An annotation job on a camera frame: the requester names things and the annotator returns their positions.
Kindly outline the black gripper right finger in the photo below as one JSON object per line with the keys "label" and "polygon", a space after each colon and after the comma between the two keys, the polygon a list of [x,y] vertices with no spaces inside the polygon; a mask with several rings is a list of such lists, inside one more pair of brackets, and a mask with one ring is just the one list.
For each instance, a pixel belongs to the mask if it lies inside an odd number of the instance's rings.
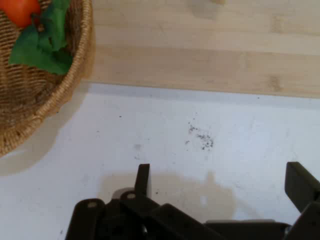
{"label": "black gripper right finger", "polygon": [[320,182],[299,162],[286,164],[284,190],[300,216],[288,230],[286,240],[320,238]]}

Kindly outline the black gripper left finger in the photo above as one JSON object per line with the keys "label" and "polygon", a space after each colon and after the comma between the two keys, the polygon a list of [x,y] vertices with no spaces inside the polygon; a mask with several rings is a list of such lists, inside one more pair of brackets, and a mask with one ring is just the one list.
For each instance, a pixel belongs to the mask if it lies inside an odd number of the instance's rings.
{"label": "black gripper left finger", "polygon": [[109,203],[93,198],[78,202],[67,240],[218,240],[220,234],[171,204],[147,196],[150,165],[140,164],[134,188]]}

